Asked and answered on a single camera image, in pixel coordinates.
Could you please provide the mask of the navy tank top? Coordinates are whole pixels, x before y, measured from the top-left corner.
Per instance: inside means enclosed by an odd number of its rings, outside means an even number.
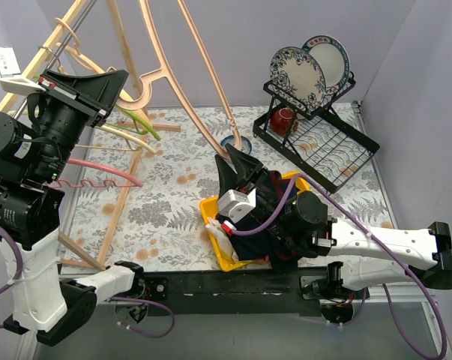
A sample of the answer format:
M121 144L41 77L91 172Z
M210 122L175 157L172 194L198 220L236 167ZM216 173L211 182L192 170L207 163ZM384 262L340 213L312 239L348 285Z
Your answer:
M249 236L231 235L229 240L240 261L264 260L275 272L293 272L298 268L300 257L275 231L263 230Z

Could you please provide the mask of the white tank top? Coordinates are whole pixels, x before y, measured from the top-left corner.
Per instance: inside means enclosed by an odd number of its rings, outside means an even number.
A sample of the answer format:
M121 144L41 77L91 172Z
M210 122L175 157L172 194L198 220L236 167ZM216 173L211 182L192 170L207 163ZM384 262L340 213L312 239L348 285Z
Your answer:
M229 237L221 227L220 222L208 217L208 223L205 227L207 231L215 237L219 250L223 253L223 256L236 262L239 261L238 255L236 254Z

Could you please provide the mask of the cream hanger front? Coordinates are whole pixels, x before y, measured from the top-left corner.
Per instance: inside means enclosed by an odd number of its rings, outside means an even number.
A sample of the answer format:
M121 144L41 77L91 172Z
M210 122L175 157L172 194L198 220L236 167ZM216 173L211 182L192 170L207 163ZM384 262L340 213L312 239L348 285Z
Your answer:
M101 127L99 127L100 130L105 131L109 134L116 135L118 137L121 137L127 147L126 148L114 148L114 147L104 147L101 145L76 145L76 147L84 148L84 149L99 149L99 150L107 150L107 151L123 151L123 152L137 152L139 150L145 149L146 151L155 154L156 151L145 141L141 140L136 136L130 135L130 131L122 130L113 126L110 126L108 124L103 124Z

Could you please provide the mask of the cream hanger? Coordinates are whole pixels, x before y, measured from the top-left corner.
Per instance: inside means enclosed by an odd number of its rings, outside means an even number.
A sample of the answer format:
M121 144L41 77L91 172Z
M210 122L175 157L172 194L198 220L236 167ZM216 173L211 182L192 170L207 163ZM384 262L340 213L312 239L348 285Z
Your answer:
M130 135L130 131L122 130L113 126L110 126L108 124L103 124L101 127L99 127L100 130L105 131L109 134L116 135L118 137L121 137L127 147L126 148L114 148L114 147L104 147L101 145L76 145L76 147L84 148L84 149L99 149L99 150L107 150L107 151L123 151L123 152L137 152L139 150L145 149L146 151L155 154L156 151L145 141L141 140L136 136Z
M91 59L89 59L87 56L83 55L80 52L80 42L79 38L76 36L75 32L71 29L71 27L61 18L56 17L55 22L57 25L61 26L62 28L69 31L69 33L72 35L73 39L75 40L74 46L66 46L65 51L72 56L75 61L83 66L86 70L92 71L96 74L104 74L105 71L97 64L95 64Z
M233 146L237 149L242 146L241 134L219 76L186 2L177 1L179 13L162 16L161 19L165 22L162 26L154 19L149 1L139 1L138 4L146 37L150 40L158 66L154 70L135 76L141 85L139 94L132 100L121 96L119 106L130 111L145 108L153 98L154 86L159 81L165 80L198 132L216 154L227 159L229 153L226 148L220 144L220 140L213 135L194 107L207 90L212 92L212 100L217 101L222 107L225 123L233 138Z

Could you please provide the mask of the pink hanger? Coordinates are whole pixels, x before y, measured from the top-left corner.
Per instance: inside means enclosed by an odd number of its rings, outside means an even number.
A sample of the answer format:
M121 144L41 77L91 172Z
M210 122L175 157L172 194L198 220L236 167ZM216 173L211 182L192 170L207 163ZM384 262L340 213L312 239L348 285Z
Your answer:
M84 179L80 180L79 184L71 184L66 179L58 179L55 181L54 185L49 184L50 188L59 189L64 186L68 187L68 188L84 188L84 187L107 188L109 186L112 186L114 188L128 188L128 187L129 188L140 188L143 186L143 183L140 180L138 180L137 178L135 178L133 175L131 175L130 173L119 170L119 169L114 169L107 165L103 165L100 163L94 163L89 160L76 159L76 158L72 158L72 157L70 157L67 160L67 163L71 164L71 165L76 165L79 167L92 168L94 170L96 169L96 170L100 170L105 173L120 176L126 182L124 184L118 184L115 180L107 178L107 179L104 179L102 183L95 184L92 180L84 178Z

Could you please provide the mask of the green hanger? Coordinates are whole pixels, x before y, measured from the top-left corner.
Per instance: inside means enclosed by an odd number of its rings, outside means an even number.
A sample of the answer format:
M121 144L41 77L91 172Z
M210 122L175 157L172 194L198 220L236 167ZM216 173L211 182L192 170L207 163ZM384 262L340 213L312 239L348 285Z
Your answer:
M112 123L108 122L107 124L113 126L114 128L119 128L125 131L130 131L135 134L145 135L151 134L156 140L161 140L160 135L156 132L152 125L148 124L144 119L142 119L139 115L129 110L120 109L118 106L115 107L116 110L119 110L121 113L126 115L129 119L132 120L132 127L126 127L125 123Z

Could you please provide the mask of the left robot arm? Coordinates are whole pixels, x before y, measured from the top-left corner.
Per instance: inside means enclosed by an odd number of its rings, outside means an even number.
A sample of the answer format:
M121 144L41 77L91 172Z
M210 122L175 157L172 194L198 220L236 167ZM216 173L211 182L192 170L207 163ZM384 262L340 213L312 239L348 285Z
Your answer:
M14 310L4 321L55 346L85 325L96 306L118 294L139 299L141 266L117 262L77 280L58 276L59 206L52 187L86 127L102 125L128 73L91 76L46 71L27 94L30 125L0 112L0 251L10 274Z

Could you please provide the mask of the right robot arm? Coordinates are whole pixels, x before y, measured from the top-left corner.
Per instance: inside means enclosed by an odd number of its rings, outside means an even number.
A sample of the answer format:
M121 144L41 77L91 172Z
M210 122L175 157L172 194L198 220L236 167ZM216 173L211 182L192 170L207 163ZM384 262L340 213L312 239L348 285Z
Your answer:
M364 226L347 212L331 217L328 208L334 201L323 191L300 189L303 173L285 178L232 145L226 152L214 158L220 188L210 230L239 260L264 259L286 272L303 258L333 257L325 277L309 287L328 299L401 282L452 290L446 223L398 230Z

